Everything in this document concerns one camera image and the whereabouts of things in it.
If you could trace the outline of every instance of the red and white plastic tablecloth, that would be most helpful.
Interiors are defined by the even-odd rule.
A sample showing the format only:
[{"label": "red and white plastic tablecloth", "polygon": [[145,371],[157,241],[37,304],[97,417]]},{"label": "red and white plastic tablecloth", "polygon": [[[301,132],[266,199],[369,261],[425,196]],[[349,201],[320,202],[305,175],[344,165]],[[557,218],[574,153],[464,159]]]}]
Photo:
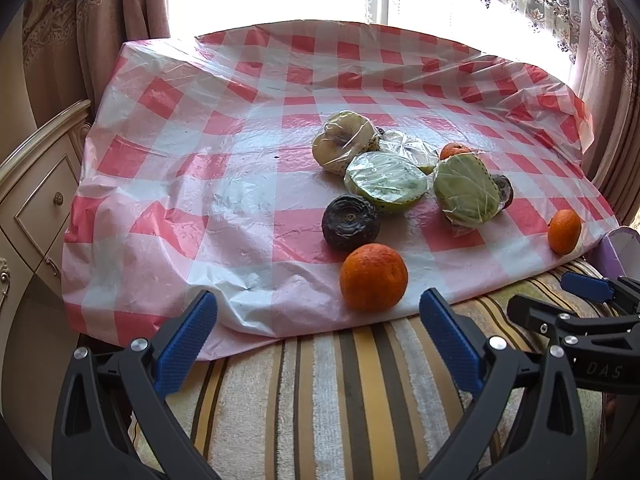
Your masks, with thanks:
[{"label": "red and white plastic tablecloth", "polygon": [[[454,237],[433,197],[383,219],[378,240],[409,271],[383,314],[344,309],[344,254],[321,231],[345,192],[318,166],[323,118],[348,109],[442,147],[482,150],[513,204]],[[193,41],[127,43],[86,140],[63,251],[71,326],[120,345],[151,336],[206,288],[215,359],[275,338],[393,319],[436,286],[459,301],[592,248],[616,219],[580,170],[591,117],[543,70],[391,27],[285,22]],[[548,247],[561,208],[584,221],[570,256]]]}]

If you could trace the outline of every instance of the blue gripper pad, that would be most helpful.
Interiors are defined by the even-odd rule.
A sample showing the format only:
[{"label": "blue gripper pad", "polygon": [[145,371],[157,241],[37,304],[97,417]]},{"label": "blue gripper pad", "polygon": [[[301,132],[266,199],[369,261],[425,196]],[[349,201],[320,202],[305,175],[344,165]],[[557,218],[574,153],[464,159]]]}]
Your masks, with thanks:
[{"label": "blue gripper pad", "polygon": [[584,298],[585,300],[604,303],[613,300],[614,291],[607,280],[592,278],[576,272],[565,272],[560,278],[562,290]]},{"label": "blue gripper pad", "polygon": [[156,359],[154,388],[159,397],[177,392],[216,324],[218,302],[204,293]]},{"label": "blue gripper pad", "polygon": [[420,320],[457,386],[476,396],[483,386],[480,356],[432,290],[420,297]]}]

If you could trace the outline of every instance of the tangerine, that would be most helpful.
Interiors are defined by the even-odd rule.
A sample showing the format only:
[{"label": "tangerine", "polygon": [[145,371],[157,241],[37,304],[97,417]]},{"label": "tangerine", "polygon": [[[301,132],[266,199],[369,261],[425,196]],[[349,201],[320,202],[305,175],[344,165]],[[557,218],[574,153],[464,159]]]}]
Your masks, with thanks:
[{"label": "tangerine", "polygon": [[449,158],[452,155],[459,155],[460,153],[471,153],[471,148],[459,142],[450,142],[449,144],[445,144],[444,148],[440,151],[440,160]]},{"label": "tangerine", "polygon": [[573,209],[561,209],[549,222],[546,238],[549,247],[557,254],[571,253],[580,238],[582,220]]},{"label": "tangerine", "polygon": [[381,312],[406,291],[406,265],[391,247],[366,244],[347,256],[340,270],[340,291],[351,310]]}]

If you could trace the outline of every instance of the screw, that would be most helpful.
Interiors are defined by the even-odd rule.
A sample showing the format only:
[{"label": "screw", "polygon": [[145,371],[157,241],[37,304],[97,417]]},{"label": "screw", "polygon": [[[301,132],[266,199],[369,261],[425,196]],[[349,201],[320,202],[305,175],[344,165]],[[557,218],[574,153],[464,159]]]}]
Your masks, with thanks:
[{"label": "screw", "polygon": [[78,360],[87,357],[89,351],[84,346],[79,346],[74,350],[74,357]]},{"label": "screw", "polygon": [[142,352],[143,350],[146,350],[146,347],[149,346],[149,342],[144,339],[143,337],[140,337],[138,339],[134,339],[131,342],[131,349],[134,352]]},{"label": "screw", "polygon": [[489,346],[494,350],[504,350],[507,348],[507,342],[500,336],[494,335],[489,339]]},{"label": "screw", "polygon": [[551,345],[549,347],[549,353],[553,356],[553,357],[562,357],[564,355],[564,350],[562,350],[561,346],[558,345]]}]

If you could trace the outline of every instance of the striped fabric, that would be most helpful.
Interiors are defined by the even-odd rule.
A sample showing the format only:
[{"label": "striped fabric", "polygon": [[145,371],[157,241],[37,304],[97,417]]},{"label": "striped fabric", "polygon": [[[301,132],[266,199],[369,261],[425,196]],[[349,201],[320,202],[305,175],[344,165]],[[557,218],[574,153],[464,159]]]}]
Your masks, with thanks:
[{"label": "striped fabric", "polygon": [[[596,275],[583,260],[459,303],[487,334],[539,351],[545,340],[511,324],[518,292],[581,317],[611,316],[559,287],[566,270]],[[590,470],[600,449],[602,396],[580,391]],[[514,391],[483,464],[500,453],[520,393]],[[470,397],[459,392],[417,316],[291,338],[199,362],[167,399],[194,446],[223,480],[415,480],[446,441]],[[140,458],[160,469],[140,427]]]}]

